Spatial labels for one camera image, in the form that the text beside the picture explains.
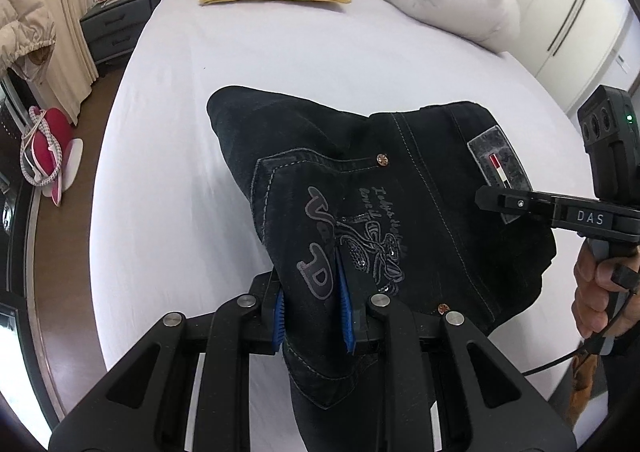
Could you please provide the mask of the person right hand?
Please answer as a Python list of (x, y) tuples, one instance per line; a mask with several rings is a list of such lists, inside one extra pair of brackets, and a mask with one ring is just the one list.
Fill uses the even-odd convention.
[(612, 281), (615, 265), (621, 263), (634, 271), (639, 270), (639, 252), (630, 257), (617, 257), (597, 262), (587, 242), (582, 245), (574, 267), (576, 290), (572, 313), (576, 328), (583, 339), (600, 333), (608, 325), (610, 293), (623, 289)]

